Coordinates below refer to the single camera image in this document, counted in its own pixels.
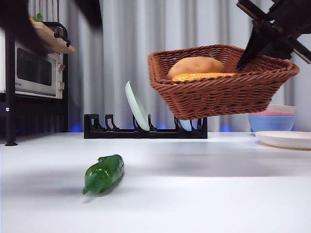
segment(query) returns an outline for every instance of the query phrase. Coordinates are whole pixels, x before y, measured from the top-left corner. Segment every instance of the wooden shelf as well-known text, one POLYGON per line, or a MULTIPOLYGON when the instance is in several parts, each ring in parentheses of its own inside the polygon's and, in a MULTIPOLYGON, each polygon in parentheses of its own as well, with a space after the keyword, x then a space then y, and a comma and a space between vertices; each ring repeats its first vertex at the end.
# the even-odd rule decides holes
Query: wooden shelf
POLYGON ((54 32, 47 26, 45 26, 41 22, 32 22, 32 25, 38 35, 43 39, 45 42, 46 47, 49 51, 56 52, 56 53, 74 53, 76 49, 69 45, 67 47, 67 42, 64 41, 62 38, 55 38, 54 32))

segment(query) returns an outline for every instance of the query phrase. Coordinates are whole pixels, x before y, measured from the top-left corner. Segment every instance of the bread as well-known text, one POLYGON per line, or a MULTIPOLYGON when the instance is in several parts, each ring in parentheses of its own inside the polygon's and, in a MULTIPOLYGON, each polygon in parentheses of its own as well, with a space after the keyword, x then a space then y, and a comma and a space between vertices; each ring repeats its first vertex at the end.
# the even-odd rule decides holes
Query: bread
POLYGON ((235 73, 191 73, 179 74, 172 78, 173 81, 196 80, 201 78, 216 78, 219 76, 232 76, 235 73))
POLYGON ((211 57, 186 57, 175 63, 167 74, 168 79, 172 79, 179 74, 189 73, 221 73, 224 65, 211 57))

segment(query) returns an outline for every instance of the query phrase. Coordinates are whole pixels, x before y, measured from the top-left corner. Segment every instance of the oven knob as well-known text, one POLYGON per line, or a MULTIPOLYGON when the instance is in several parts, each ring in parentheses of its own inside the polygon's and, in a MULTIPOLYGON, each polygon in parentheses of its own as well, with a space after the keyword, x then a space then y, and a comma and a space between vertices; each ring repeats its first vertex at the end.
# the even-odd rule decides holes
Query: oven knob
POLYGON ((58 64, 58 71, 60 71, 60 72, 62 72, 62 71, 64 71, 65 70, 65 65, 63 65, 63 64, 58 64))
POLYGON ((58 82, 58 90, 60 90, 60 91, 65 90, 65 83, 64 82, 58 82))

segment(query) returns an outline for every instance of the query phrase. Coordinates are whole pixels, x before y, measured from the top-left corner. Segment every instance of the pink bowl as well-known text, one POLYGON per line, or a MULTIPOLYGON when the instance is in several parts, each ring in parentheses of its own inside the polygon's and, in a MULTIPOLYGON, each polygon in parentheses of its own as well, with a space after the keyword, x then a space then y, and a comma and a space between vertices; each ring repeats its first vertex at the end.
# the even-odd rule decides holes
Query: pink bowl
POLYGON ((259 113, 250 113, 249 115, 250 116, 295 116, 295 113, 265 110, 259 113))

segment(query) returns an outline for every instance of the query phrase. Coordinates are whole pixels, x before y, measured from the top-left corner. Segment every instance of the microwave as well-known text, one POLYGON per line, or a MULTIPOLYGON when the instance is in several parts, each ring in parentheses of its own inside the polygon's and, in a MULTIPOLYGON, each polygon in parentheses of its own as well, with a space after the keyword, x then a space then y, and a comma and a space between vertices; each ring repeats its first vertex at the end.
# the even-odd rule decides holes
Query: microwave
MULTIPOLYGON (((16 94, 62 99, 64 69, 62 53, 43 58, 15 42, 16 94)), ((0 30, 0 93, 5 93, 5 87, 5 34, 0 30)))

